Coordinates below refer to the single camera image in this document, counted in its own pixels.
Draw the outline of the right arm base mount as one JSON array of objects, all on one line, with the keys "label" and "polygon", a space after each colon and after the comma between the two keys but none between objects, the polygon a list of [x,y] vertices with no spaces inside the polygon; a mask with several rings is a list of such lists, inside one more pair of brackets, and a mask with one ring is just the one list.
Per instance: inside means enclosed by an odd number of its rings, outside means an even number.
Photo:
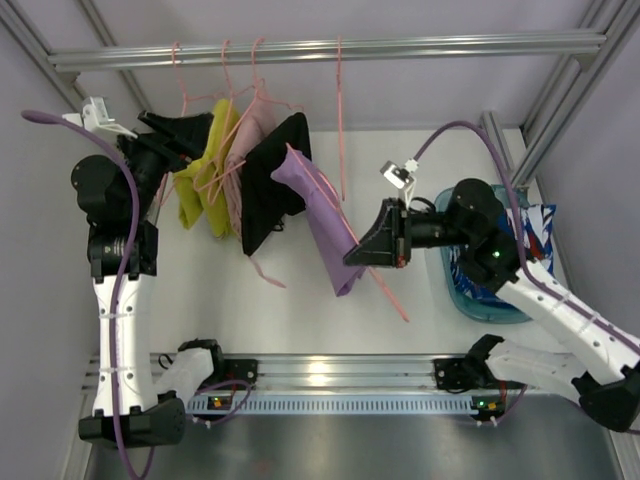
[{"label": "right arm base mount", "polygon": [[515,381],[498,380],[484,363],[466,357],[438,358],[433,367],[437,388],[449,393],[522,387]]}]

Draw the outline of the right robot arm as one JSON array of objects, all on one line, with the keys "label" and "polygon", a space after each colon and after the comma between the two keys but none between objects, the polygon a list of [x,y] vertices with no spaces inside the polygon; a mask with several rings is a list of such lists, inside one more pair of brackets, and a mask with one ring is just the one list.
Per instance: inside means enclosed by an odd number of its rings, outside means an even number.
[{"label": "right robot arm", "polygon": [[599,425],[627,432],[639,416],[639,340],[606,322],[561,285],[504,231],[493,188],[464,179],[442,212],[416,211],[397,198],[382,202],[366,235],[343,257],[347,266],[402,268],[417,248],[458,246],[464,274],[516,307],[564,348],[520,346],[486,334],[460,364],[475,387],[498,381],[541,388],[578,405]]}]

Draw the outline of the pink hanger of blue trousers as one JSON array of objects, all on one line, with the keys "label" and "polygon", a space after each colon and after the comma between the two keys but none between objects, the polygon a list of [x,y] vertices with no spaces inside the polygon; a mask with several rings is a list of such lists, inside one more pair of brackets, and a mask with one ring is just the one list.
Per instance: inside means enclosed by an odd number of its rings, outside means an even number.
[{"label": "pink hanger of blue trousers", "polygon": [[346,171],[345,171],[345,144],[344,144],[344,119],[343,119],[343,93],[342,93],[342,37],[336,40],[336,108],[338,126],[338,158],[340,171],[341,202],[346,201]]}]

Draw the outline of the blue patterned trousers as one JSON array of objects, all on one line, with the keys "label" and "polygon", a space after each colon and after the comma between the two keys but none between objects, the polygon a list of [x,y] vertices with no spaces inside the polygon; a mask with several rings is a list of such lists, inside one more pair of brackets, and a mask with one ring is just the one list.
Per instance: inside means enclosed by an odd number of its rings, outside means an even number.
[{"label": "blue patterned trousers", "polygon": [[[550,274],[554,271],[554,250],[551,242],[551,234],[555,212],[555,205],[535,204],[520,208],[524,247],[530,251],[531,255],[537,259]],[[452,246],[447,249],[449,274],[454,291],[483,304],[506,308],[506,302],[500,300],[486,288],[473,283],[469,277],[463,273],[459,265],[460,253],[461,250],[459,246]]]}]

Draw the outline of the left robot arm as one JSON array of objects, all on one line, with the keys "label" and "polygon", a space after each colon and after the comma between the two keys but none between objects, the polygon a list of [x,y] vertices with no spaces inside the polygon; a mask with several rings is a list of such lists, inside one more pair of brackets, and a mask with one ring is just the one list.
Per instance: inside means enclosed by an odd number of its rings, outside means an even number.
[{"label": "left robot arm", "polygon": [[214,116],[142,112],[138,118],[150,132],[118,135],[115,152],[85,157],[71,174],[89,224],[87,258],[100,320],[98,392],[78,433],[109,447],[179,443],[188,401],[224,365],[212,339],[182,343],[159,379],[150,360],[159,231],[148,213],[164,176],[204,154]]}]

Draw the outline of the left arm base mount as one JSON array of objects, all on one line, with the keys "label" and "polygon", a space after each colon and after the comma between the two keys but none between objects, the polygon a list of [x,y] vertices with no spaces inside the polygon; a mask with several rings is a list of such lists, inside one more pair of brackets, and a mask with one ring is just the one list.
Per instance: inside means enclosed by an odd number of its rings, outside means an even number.
[{"label": "left arm base mount", "polygon": [[207,391],[234,389],[245,390],[244,383],[253,384],[257,375],[257,363],[253,360],[232,360],[222,367],[214,366],[207,353],[185,356],[180,353],[174,363],[155,383],[158,394],[174,391],[181,400]]}]

